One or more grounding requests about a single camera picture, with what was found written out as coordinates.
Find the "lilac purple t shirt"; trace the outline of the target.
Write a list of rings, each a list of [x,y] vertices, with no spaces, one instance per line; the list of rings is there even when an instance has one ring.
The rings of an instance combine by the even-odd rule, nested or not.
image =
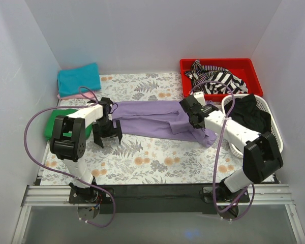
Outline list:
[[[215,132],[195,129],[178,101],[124,101],[118,102],[112,114],[119,120],[124,134],[158,139],[198,142],[211,147]]]

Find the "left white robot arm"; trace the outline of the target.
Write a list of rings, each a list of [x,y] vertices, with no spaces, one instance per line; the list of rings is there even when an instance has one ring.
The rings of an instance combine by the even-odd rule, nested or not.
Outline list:
[[[96,104],[90,103],[69,115],[58,115],[54,120],[50,151],[75,177],[73,185],[82,188],[80,197],[86,203],[93,203],[98,197],[97,189],[91,186],[94,177],[82,158],[86,151],[86,128],[92,126],[94,143],[101,148],[104,147],[105,138],[116,137],[121,141],[120,121],[111,119],[114,105],[109,98],[102,98]]]

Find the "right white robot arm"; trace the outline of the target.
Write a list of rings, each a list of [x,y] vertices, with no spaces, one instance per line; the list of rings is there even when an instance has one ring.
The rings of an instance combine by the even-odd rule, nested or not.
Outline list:
[[[193,95],[181,100],[180,105],[195,129],[212,130],[243,153],[242,167],[216,188],[224,201],[233,201],[240,190],[261,183],[282,168],[283,159],[272,133],[250,130],[226,117],[216,106],[202,105]]]

